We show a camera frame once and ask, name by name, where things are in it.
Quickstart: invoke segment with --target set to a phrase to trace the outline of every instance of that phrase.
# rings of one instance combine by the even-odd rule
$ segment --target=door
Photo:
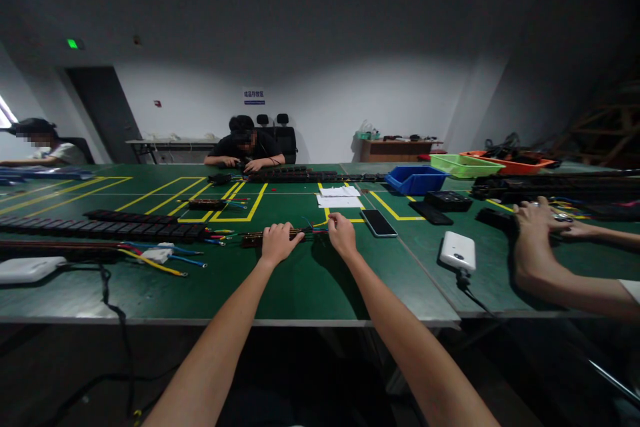
[[[67,69],[78,96],[115,163],[137,163],[127,140],[140,140],[140,131],[113,67]]]

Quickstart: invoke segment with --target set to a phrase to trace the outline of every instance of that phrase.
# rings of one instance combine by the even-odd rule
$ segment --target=green table
[[[339,165],[314,165],[340,170]],[[252,183],[212,187],[207,176],[216,167],[204,165],[112,165],[95,167],[89,181],[30,181],[26,192],[0,196],[0,215],[81,219],[92,209],[122,209],[136,213],[171,214],[183,219],[206,217],[209,226],[237,232],[262,230],[274,222],[291,221],[302,227],[305,216],[325,220],[313,193],[316,183],[262,185]],[[0,187],[0,193],[11,191]],[[187,211],[178,202],[192,196],[220,198],[237,192],[250,197],[247,210],[228,207],[222,213]],[[344,209],[359,221],[357,209]],[[375,239],[364,223],[356,222],[358,246],[380,278],[426,325],[452,327],[460,321],[451,304],[425,275],[400,239]],[[0,238],[31,236],[3,234]],[[197,244],[207,268],[171,260],[169,265],[189,272],[178,278],[146,265],[123,260],[108,268],[111,303],[127,313],[130,324],[206,324],[259,257],[229,242],[220,247]],[[101,303],[97,272],[65,272],[28,286],[0,287],[0,322],[115,323],[113,312]],[[353,278],[329,239],[318,234],[301,244],[273,274],[260,302],[255,325],[366,326],[369,316]]]
[[[347,173],[385,173],[395,164],[343,163],[310,165]],[[289,220],[305,225],[301,216],[319,223],[326,212],[317,207],[316,183],[229,184],[211,187],[207,175],[216,167],[204,165],[112,165],[95,167],[97,177],[86,182],[32,181],[28,193],[0,197],[0,215],[33,215],[43,218],[80,219],[96,209],[173,214],[187,220],[206,220],[211,227],[237,232],[261,230]],[[561,171],[581,171],[567,165]],[[465,193],[472,181],[448,178],[443,189]],[[454,326],[460,318],[484,315],[483,310],[455,286],[455,275],[437,264],[440,241],[447,230],[473,238],[477,271],[472,292],[489,309],[507,318],[577,317],[586,314],[544,304],[511,283],[509,246],[505,235],[475,220],[482,207],[500,209],[486,201],[474,201],[467,213],[449,213],[450,227],[433,226],[417,216],[408,199],[389,190],[385,183],[360,183],[368,190],[361,200],[376,208],[398,231],[397,239],[375,239],[362,223],[357,209],[338,209],[354,220],[358,247],[381,279],[428,326]],[[0,193],[9,191],[0,187]],[[190,212],[178,199],[194,195],[220,198],[228,193],[250,197],[248,210],[227,208],[223,213]],[[640,224],[607,226],[640,233]],[[148,266],[121,262],[113,272],[111,299],[127,312],[132,324],[205,324],[245,279],[259,252],[199,244],[208,268],[175,261],[170,265],[189,272],[188,278],[162,274]],[[623,250],[590,243],[562,242],[554,252],[559,261],[577,274],[640,280],[638,257]],[[115,323],[115,316],[101,302],[101,285],[94,272],[53,275],[32,286],[0,288],[0,322],[100,322]],[[369,325],[362,298],[349,272],[328,239],[319,234],[301,244],[275,271],[261,300],[256,325],[364,326]]]

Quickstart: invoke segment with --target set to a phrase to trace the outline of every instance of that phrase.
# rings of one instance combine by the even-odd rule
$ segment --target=white power bank
[[[475,272],[475,242],[455,232],[445,232],[440,261],[470,274]]]
[[[28,284],[66,264],[64,257],[11,259],[0,264],[0,284]]]

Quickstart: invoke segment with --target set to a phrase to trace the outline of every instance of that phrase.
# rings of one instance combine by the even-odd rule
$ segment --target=green exit sign
[[[80,39],[67,39],[67,45],[71,50],[84,50],[85,44]]]

